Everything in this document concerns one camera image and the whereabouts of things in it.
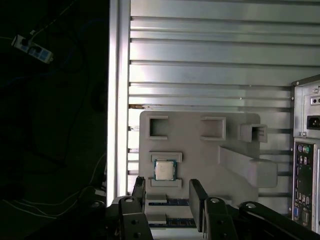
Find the white cable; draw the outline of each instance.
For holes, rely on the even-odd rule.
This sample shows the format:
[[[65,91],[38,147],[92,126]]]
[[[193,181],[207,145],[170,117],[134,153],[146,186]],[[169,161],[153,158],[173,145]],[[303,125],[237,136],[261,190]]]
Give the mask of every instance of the white cable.
[[[98,167],[99,163],[101,162],[101,159],[103,159],[105,155],[106,155],[106,152],[99,158],[98,162],[96,163],[96,165],[94,167],[94,170],[93,170],[93,173],[92,173],[92,177],[91,177],[90,182],[89,182],[88,185],[92,184],[92,181],[94,180],[94,177],[95,177],[95,174],[96,174],[97,167]]]
[[[21,204],[21,205],[24,205],[24,206],[27,206],[27,207],[30,207],[30,208],[33,208],[33,209],[37,209],[40,213],[42,213],[43,215],[46,215],[46,216],[50,216],[50,214],[47,214],[45,213],[44,211],[41,211],[39,208],[37,208],[36,206],[32,206],[32,205],[29,205],[29,204],[25,204],[25,203],[22,203],[22,202],[19,202],[19,201],[15,201],[16,203],[18,204]]]
[[[0,36],[0,39],[7,39],[7,40],[12,40],[12,37],[7,37],[7,36]]]
[[[2,201],[4,201],[6,204],[9,204],[11,207],[13,207],[13,208],[15,208],[15,209],[17,209],[19,211],[22,211],[22,212],[25,212],[25,213],[28,213],[28,214],[31,214],[31,215],[34,215],[34,216],[43,217],[43,218],[47,218],[47,219],[56,219],[56,217],[54,217],[54,216],[46,216],[46,215],[36,214],[36,213],[31,212],[31,211],[27,211],[27,210],[24,210],[22,208],[19,208],[19,207],[11,204],[10,202],[8,202],[6,200],[2,200]]]
[[[24,202],[26,202],[28,204],[33,204],[33,205],[58,206],[58,205],[64,204],[67,200],[69,200],[73,196],[77,195],[78,193],[79,193],[79,191],[73,193],[72,195],[68,196],[66,199],[64,199],[63,201],[61,201],[59,203],[33,202],[33,201],[25,200],[25,199],[22,199],[22,201],[24,201]]]
[[[18,204],[21,204],[21,205],[24,205],[24,206],[27,206],[27,207],[30,207],[30,208],[37,209],[40,213],[42,213],[42,214],[44,214],[44,215],[40,215],[40,214],[33,213],[33,212],[31,212],[31,211],[24,210],[24,209],[22,209],[22,208],[19,208],[19,207],[13,205],[12,203],[10,203],[10,202],[8,202],[8,201],[6,201],[6,200],[3,200],[3,201],[4,201],[5,203],[9,204],[10,206],[14,207],[15,209],[20,210],[20,211],[23,211],[23,212],[26,212],[26,213],[28,213],[28,214],[32,214],[32,215],[35,215],[35,216],[38,216],[38,217],[49,218],[49,219],[56,219],[56,217],[59,217],[59,216],[65,214],[65,213],[68,212],[71,208],[73,208],[74,205],[76,205],[78,199],[75,200],[74,203],[73,203],[71,206],[69,206],[66,210],[64,210],[63,212],[61,212],[61,213],[59,213],[59,214],[47,214],[47,213],[41,211],[39,208],[37,208],[37,207],[35,207],[35,206],[28,205],[28,204],[25,204],[25,203],[22,203],[22,202],[19,202],[19,201],[15,201],[15,202],[18,203]]]
[[[44,30],[46,30],[50,25],[54,24],[57,19],[63,15],[77,0],[73,0],[52,22],[50,22],[48,25],[46,25],[45,27],[41,28],[39,31],[35,31],[32,30],[30,32],[30,34],[32,35],[31,39],[30,39],[30,43],[33,42],[34,38],[39,34],[42,33]]]
[[[104,156],[106,155],[106,153],[104,153],[100,158],[99,160],[97,161],[97,163],[95,164],[95,167],[94,167],[94,170],[93,170],[93,173],[92,173],[92,176],[91,176],[91,179],[90,179],[90,182],[88,185],[91,185],[91,183],[93,182],[94,180],[94,177],[95,177],[95,173],[96,173],[96,170],[98,168],[98,165],[99,163],[101,162],[101,160],[104,158]],[[73,194],[71,194],[70,196],[68,196],[67,198],[65,198],[63,201],[59,202],[59,203],[44,203],[44,202],[33,202],[33,201],[28,201],[28,200],[25,200],[25,199],[22,199],[22,201],[28,203],[28,204],[33,204],[33,205],[45,205],[45,206],[58,206],[58,205],[61,205],[61,204],[64,204],[67,200],[69,200],[70,198],[72,198],[73,196],[77,195],[80,191],[77,191]]]

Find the cable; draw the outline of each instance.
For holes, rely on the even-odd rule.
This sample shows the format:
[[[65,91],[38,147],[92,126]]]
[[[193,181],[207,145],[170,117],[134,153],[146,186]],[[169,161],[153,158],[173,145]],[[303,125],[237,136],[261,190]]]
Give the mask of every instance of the cable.
[[[77,1],[77,0],[73,0],[53,21],[51,21],[51,22],[50,22],[49,24],[47,24],[45,27],[41,28],[41,29],[38,30],[38,31],[32,30],[32,31],[30,32],[30,35],[32,35],[32,37],[31,37],[31,39],[29,40],[29,42],[32,43],[33,40],[34,40],[34,38],[35,38],[38,34],[42,33],[42,32],[43,32],[45,29],[47,29],[50,25],[54,24],[54,23],[57,21],[57,19],[58,19],[60,16],[62,16],[67,10],[69,10],[70,7],[71,7],[76,1]]]
[[[87,22],[85,25],[82,26],[82,28],[80,29],[79,31],[79,36],[81,36],[85,30],[87,30],[87,28],[91,25],[91,24],[94,24],[94,23],[97,23],[97,22],[103,22],[103,23],[108,23],[106,21],[106,19],[104,18],[95,18],[95,19],[92,19],[90,20],[89,22]],[[75,50],[76,50],[76,46],[72,47],[68,53],[68,56],[65,58],[64,62],[62,63],[62,66],[65,66],[69,61],[70,59],[72,58],[72,56],[74,55],[75,53]],[[35,78],[35,77],[49,77],[49,76],[52,76],[54,75],[55,73],[57,73],[59,71],[59,69],[53,69],[49,72],[42,72],[42,73],[38,73],[38,74],[34,74],[34,75],[29,75],[29,76],[18,76],[18,77],[14,77],[12,78],[11,80],[9,80],[5,85],[1,86],[0,88],[5,88],[7,86],[9,86],[10,84],[12,84],[13,82],[17,81],[17,80],[22,80],[22,79],[28,79],[28,78]]]
[[[31,214],[31,215],[34,215],[34,216],[37,216],[37,217],[43,217],[43,218],[47,218],[47,219],[57,219],[54,216],[40,215],[40,214],[36,214],[36,213],[33,213],[31,211],[28,211],[28,210],[24,210],[22,208],[19,208],[19,207],[13,205],[12,203],[8,202],[7,200],[2,200],[2,201],[4,201],[6,204],[9,204],[11,207],[13,207],[13,208],[15,208],[15,209],[17,209],[19,211],[22,211],[22,212],[25,212],[25,213],[28,213],[28,214]]]
[[[94,167],[94,170],[93,170],[93,173],[92,173],[92,177],[91,177],[90,182],[89,182],[89,185],[92,184],[92,182],[93,182],[93,180],[94,180],[94,177],[95,177],[95,174],[96,174],[96,170],[97,170],[97,168],[98,168],[98,165],[99,165],[99,163],[101,162],[101,159],[104,158],[104,156],[106,156],[106,153],[104,153],[104,154],[99,158],[98,162],[96,163],[96,165],[95,165],[95,167]]]
[[[25,200],[25,199],[22,199],[22,201],[28,203],[28,204],[33,204],[33,205],[44,205],[44,206],[58,206],[58,205],[61,205],[61,204],[64,204],[67,200],[69,200],[70,198],[72,198],[73,196],[77,195],[78,193],[80,193],[81,191],[84,191],[85,189],[87,188],[90,188],[92,187],[92,182],[93,182],[93,179],[95,177],[95,174],[96,174],[96,170],[98,168],[98,165],[99,163],[101,162],[101,160],[104,158],[104,156],[106,156],[106,152],[99,158],[99,160],[97,161],[97,163],[95,164],[95,167],[94,167],[94,170],[92,172],[92,176],[91,176],[91,179],[89,181],[89,184],[85,187],[83,187],[82,189],[80,189],[79,191],[71,194],[70,196],[66,197],[63,201],[59,202],[59,203],[43,203],[43,202],[33,202],[33,201],[28,201],[28,200]]]
[[[26,204],[26,203],[22,203],[22,202],[19,202],[19,201],[14,201],[20,205],[24,205],[24,206],[27,206],[27,207],[30,207],[30,208],[33,208],[33,209],[36,209],[38,210],[40,213],[42,213],[43,215],[46,215],[46,216],[50,216],[49,214],[45,213],[44,211],[41,211],[39,208],[37,208],[36,206],[32,206],[32,205],[29,205],[29,204]]]
[[[47,213],[41,211],[39,208],[37,208],[37,207],[35,207],[35,206],[28,205],[28,204],[25,204],[25,203],[22,203],[22,202],[19,202],[19,201],[15,201],[15,202],[18,203],[18,204],[21,204],[21,205],[24,205],[24,206],[27,206],[27,207],[34,208],[34,209],[38,210],[40,213],[44,214],[44,215],[40,215],[40,214],[36,214],[36,213],[31,212],[31,211],[28,211],[28,210],[19,208],[19,207],[13,205],[12,203],[10,203],[10,202],[8,202],[8,201],[6,201],[6,200],[3,200],[3,201],[4,201],[5,203],[9,204],[11,207],[13,207],[13,208],[15,208],[15,209],[17,209],[17,210],[19,210],[19,211],[22,211],[22,212],[25,212],[25,213],[28,213],[28,214],[31,214],[31,215],[34,215],[34,216],[37,216],[37,217],[43,217],[43,218],[48,218],[48,219],[57,219],[57,217],[65,214],[66,212],[68,212],[71,208],[73,208],[73,207],[76,205],[76,203],[78,202],[79,198],[80,198],[80,197],[82,196],[82,194],[84,193],[84,190],[85,190],[85,189],[82,190],[82,192],[80,193],[79,197],[74,201],[74,203],[73,203],[71,206],[69,206],[66,210],[64,210],[63,212],[61,212],[61,213],[59,213],[59,214],[47,214]]]
[[[12,37],[0,36],[0,39],[12,40]]]

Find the processor chip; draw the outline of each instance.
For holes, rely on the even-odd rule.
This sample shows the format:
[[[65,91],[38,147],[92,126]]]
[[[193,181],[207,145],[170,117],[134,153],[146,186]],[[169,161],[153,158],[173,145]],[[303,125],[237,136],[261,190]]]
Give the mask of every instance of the processor chip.
[[[176,161],[173,160],[155,160],[154,161],[154,179],[158,181],[176,180]]]

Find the rear i/o panel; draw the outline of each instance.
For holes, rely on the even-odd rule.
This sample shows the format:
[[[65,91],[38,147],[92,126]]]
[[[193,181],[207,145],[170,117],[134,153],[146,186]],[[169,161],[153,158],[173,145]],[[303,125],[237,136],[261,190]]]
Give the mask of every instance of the rear i/o panel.
[[[312,229],[314,144],[295,143],[292,219]]]

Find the power socket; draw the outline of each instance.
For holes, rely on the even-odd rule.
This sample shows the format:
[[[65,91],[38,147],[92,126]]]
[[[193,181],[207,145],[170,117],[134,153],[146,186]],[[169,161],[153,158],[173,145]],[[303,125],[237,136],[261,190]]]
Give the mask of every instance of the power socket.
[[[40,45],[38,45],[38,44],[36,44],[36,43],[32,43],[31,46],[24,46],[24,45],[22,44],[22,41],[23,41],[24,39],[26,39],[26,38],[23,37],[23,36],[21,36],[21,35],[17,35],[17,36],[13,39],[11,45],[12,45],[13,47],[15,47],[15,48],[17,48],[17,49],[25,52],[26,54],[28,53],[29,48],[31,48],[28,54],[29,54],[30,56],[32,56],[32,57],[40,60],[41,62],[43,62],[43,63],[45,63],[45,64],[49,64],[49,63],[53,60],[53,55],[54,55],[54,54],[53,54],[51,51],[49,51],[48,49],[45,49],[44,47],[42,47],[42,46],[40,46]],[[39,47],[39,48],[40,48],[40,51],[37,52],[37,51],[36,51],[34,48],[32,48],[32,47]]]

